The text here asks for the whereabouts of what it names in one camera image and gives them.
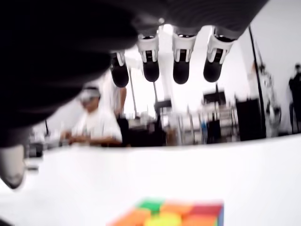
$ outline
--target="bottle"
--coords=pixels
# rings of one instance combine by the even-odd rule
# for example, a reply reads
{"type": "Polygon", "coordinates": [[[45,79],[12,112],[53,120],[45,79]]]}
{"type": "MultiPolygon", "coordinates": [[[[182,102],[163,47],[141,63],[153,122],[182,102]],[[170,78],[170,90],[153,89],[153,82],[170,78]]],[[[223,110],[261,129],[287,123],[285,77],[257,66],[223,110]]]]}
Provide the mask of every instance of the bottle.
{"type": "Polygon", "coordinates": [[[208,130],[207,130],[207,124],[206,122],[201,123],[202,128],[202,143],[207,144],[207,137],[208,137],[208,130]]]}

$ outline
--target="green sticker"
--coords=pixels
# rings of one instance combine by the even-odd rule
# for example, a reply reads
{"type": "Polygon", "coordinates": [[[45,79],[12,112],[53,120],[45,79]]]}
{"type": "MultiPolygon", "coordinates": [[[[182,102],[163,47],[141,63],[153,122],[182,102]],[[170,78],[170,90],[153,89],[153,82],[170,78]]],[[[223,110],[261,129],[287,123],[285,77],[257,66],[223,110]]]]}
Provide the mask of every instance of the green sticker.
{"type": "Polygon", "coordinates": [[[160,207],[162,206],[162,201],[151,201],[146,200],[140,203],[137,207],[140,209],[148,209],[152,214],[160,212],[160,207]]]}

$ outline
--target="person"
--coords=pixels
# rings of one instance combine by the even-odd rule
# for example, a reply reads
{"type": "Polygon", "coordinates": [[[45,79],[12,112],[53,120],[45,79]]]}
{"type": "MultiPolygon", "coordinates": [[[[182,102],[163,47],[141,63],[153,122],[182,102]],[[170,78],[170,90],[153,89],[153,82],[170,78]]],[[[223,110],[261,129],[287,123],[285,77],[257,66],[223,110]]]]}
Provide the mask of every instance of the person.
{"type": "Polygon", "coordinates": [[[119,88],[115,85],[110,70],[98,82],[103,95],[102,104],[112,109],[117,118],[123,117],[124,104],[127,97],[126,87],[119,88]]]}
{"type": "Polygon", "coordinates": [[[101,94],[97,87],[85,87],[79,96],[85,109],[84,115],[71,131],[61,134],[70,144],[120,145],[122,136],[113,112],[101,106],[101,94]]]}
{"type": "Polygon", "coordinates": [[[124,104],[127,97],[127,89],[126,87],[119,88],[115,85],[110,70],[108,70],[97,83],[103,95],[101,104],[107,106],[114,112],[122,134],[122,145],[127,146],[130,144],[129,124],[124,116],[124,104]]]}

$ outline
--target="rubik's cube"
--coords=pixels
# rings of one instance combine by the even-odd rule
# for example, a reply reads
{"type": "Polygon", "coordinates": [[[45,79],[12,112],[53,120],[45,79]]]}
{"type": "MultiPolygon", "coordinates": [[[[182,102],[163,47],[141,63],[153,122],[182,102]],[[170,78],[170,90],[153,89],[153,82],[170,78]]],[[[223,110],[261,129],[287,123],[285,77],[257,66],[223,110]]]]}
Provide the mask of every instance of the rubik's cube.
{"type": "Polygon", "coordinates": [[[223,226],[223,204],[144,201],[110,226],[223,226]]]}

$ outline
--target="person's hand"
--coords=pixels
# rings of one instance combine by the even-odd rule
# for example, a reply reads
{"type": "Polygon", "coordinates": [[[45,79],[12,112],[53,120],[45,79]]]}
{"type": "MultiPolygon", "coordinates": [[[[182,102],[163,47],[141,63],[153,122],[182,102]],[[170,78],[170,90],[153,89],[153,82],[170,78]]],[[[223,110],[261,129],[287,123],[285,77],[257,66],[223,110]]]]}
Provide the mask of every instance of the person's hand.
{"type": "Polygon", "coordinates": [[[86,143],[89,141],[89,137],[86,136],[75,136],[75,137],[71,137],[69,139],[69,144],[73,144],[73,143],[86,143]]]}
{"type": "Polygon", "coordinates": [[[116,109],[116,110],[114,111],[114,114],[115,114],[116,117],[120,116],[120,114],[121,114],[121,109],[120,109],[120,108],[119,108],[119,109],[116,109]]]}
{"type": "Polygon", "coordinates": [[[252,69],[251,69],[252,73],[256,73],[256,67],[255,67],[255,63],[252,64],[252,69]]]}
{"type": "Polygon", "coordinates": [[[61,133],[61,140],[64,139],[69,139],[71,137],[71,132],[70,131],[64,131],[61,133]]]}

